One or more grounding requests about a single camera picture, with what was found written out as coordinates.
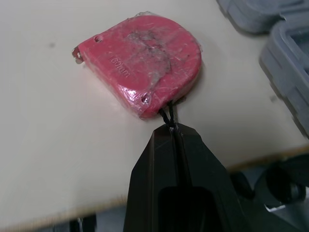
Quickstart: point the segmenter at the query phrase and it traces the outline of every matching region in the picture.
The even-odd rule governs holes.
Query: small hole
[[[103,40],[103,39],[102,39],[101,36],[96,36],[96,37],[95,37],[95,42],[97,42],[97,43],[101,42],[102,40]]]
[[[144,104],[148,104],[150,101],[149,95],[145,94],[142,98],[141,98],[141,102]]]

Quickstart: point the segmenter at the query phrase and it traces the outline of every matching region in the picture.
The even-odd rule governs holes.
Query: black cord
[[[163,117],[163,121],[169,125],[169,118],[168,116],[166,115],[165,111],[163,109],[160,109],[159,110],[159,114]]]
[[[168,125],[168,127],[174,127],[175,126],[174,110],[173,110],[173,103],[171,101],[168,103],[168,107],[169,107],[170,119],[168,118],[167,114],[163,109],[159,110],[159,114],[163,117],[163,121],[166,123],[166,125]]]

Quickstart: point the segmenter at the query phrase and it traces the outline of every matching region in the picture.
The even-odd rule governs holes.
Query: gray plastic case
[[[309,13],[277,23],[260,59],[309,134]]]
[[[225,15],[249,33],[269,32],[272,26],[298,12],[309,11],[309,0],[217,0]]]
[[[271,31],[260,64],[309,137],[309,0],[217,1],[237,28]]]

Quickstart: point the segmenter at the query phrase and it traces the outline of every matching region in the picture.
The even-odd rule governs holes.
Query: plastic wrap
[[[140,118],[186,94],[201,67],[196,39],[179,24],[140,13],[78,45],[78,53]]]

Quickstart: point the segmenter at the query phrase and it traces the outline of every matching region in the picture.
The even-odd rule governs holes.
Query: table
[[[71,50],[143,11],[200,42],[200,81],[178,118],[223,165],[308,144],[259,66],[267,37],[237,32],[214,0],[2,1],[0,228],[126,196],[163,120],[130,115]]]

